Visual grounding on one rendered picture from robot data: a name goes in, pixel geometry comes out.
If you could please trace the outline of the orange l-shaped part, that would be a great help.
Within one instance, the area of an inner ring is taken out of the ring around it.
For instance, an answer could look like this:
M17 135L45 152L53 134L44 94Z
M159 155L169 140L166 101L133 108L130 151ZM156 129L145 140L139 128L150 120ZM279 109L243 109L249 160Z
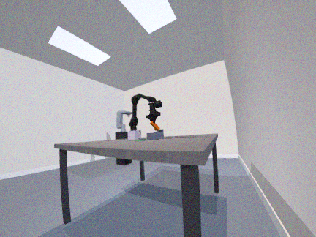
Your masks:
M155 131L157 131L157 130L160 129L160 128L156 125L156 123L154 124L153 121L152 121L150 124L154 127L154 130L155 130Z

